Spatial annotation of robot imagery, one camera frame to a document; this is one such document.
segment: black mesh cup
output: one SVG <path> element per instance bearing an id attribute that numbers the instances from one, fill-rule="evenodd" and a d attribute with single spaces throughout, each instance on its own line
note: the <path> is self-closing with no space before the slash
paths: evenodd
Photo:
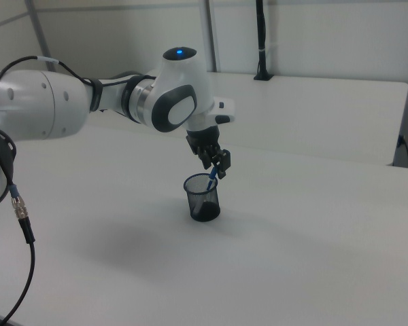
<path id="1" fill-rule="evenodd" d="M 198 222 L 208 222 L 218 217 L 220 213 L 218 180 L 215 178 L 209 190 L 210 178 L 207 173 L 199 173 L 186 179 L 184 190 L 188 194 L 190 216 Z"/>

